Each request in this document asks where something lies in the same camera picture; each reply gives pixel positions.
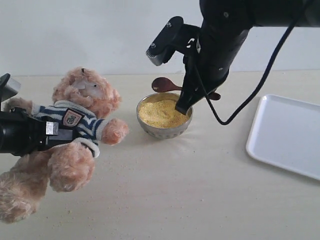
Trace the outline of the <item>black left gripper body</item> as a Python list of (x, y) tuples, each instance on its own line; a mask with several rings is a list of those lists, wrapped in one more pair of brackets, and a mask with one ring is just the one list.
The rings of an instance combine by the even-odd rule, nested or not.
[(44, 151), (49, 133), (49, 122), (28, 116), (22, 108), (0, 112), (0, 152), (24, 156)]

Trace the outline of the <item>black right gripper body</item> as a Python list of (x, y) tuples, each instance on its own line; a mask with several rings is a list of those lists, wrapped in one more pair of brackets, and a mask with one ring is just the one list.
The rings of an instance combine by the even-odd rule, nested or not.
[(195, 50), (185, 56), (185, 76), (180, 98), (183, 100), (201, 99), (198, 76), (207, 93), (215, 91), (228, 77), (230, 66), (248, 36), (248, 29), (218, 30), (203, 24), (196, 40)]

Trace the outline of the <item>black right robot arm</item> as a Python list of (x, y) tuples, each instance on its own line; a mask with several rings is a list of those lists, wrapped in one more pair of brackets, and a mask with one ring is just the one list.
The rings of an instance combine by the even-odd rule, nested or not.
[(190, 105), (214, 92), (229, 75), (253, 27), (318, 28), (318, 0), (201, 0), (203, 17), (188, 56), (180, 101)]

